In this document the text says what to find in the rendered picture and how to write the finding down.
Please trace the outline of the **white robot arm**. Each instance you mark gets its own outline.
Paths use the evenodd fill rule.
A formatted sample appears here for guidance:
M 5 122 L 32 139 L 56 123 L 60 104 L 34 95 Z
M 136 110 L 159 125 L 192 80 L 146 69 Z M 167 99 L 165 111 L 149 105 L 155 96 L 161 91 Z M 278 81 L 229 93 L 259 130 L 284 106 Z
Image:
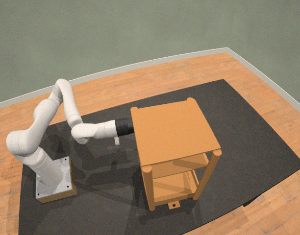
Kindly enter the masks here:
M 26 130 L 12 131 L 6 138 L 9 152 L 21 163 L 29 166 L 46 185 L 55 186 L 63 179 L 62 170 L 39 147 L 42 137 L 55 116 L 58 107 L 64 102 L 64 114 L 72 128 L 73 138 L 80 144 L 86 144 L 90 137 L 107 138 L 104 122 L 98 124 L 83 123 L 77 110 L 70 83 L 58 79 L 48 99 L 42 100 L 33 112 L 34 123 Z

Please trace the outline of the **light brown wooden shelving unit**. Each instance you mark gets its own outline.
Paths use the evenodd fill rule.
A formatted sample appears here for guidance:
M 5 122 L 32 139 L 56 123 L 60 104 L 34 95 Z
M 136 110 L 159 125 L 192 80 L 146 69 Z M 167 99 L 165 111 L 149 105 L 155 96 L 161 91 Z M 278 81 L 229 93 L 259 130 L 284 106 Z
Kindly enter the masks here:
M 222 151 L 195 99 L 130 110 L 149 210 L 198 200 Z M 203 167 L 199 183 L 194 170 Z

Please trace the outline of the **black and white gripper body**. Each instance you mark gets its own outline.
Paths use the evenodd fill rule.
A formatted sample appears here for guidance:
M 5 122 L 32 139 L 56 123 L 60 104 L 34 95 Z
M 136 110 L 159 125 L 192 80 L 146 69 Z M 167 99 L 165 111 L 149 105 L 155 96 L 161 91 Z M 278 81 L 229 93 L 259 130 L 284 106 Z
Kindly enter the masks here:
M 132 118 L 122 118 L 104 123 L 107 138 L 115 138 L 115 144 L 120 145 L 120 137 L 134 133 Z

